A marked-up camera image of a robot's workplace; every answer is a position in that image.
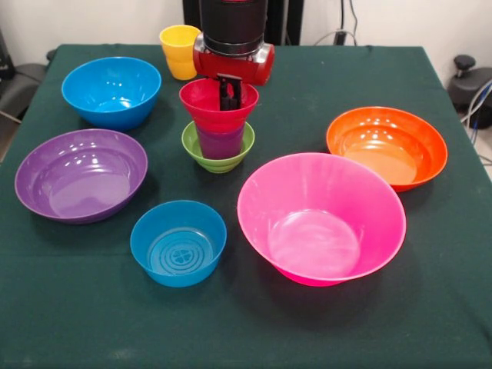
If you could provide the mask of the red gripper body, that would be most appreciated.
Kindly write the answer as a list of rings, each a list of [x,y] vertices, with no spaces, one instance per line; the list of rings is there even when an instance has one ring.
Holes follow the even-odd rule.
[[[262,43],[259,49],[246,56],[220,55],[213,52],[205,43],[204,33],[200,33],[193,47],[193,62],[199,75],[218,79],[236,78],[251,85],[265,85],[274,64],[275,49],[272,44]]]

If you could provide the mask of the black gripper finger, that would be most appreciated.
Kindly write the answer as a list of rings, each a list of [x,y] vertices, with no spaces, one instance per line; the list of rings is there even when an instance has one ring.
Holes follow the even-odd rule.
[[[242,82],[240,79],[229,80],[229,108],[238,110],[241,108]]]
[[[231,109],[231,96],[229,95],[229,81],[227,78],[219,79],[219,98],[220,110],[229,111]]]

